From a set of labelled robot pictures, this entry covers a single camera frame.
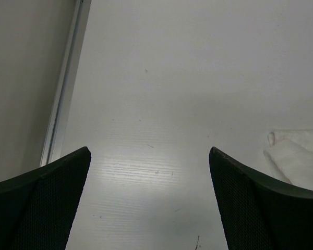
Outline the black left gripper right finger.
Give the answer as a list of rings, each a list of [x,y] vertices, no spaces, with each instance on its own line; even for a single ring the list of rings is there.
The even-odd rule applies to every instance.
[[[228,249],[313,249],[313,191],[247,167],[216,147],[210,173]]]

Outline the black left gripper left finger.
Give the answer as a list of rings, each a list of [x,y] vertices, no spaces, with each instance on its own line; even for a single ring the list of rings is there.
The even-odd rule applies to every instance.
[[[90,163],[82,147],[0,182],[0,249],[65,249]]]

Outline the white pleated skirt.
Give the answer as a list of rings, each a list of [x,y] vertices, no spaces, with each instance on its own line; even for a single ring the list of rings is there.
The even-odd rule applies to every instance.
[[[313,190],[313,129],[273,130],[263,151],[272,176]]]

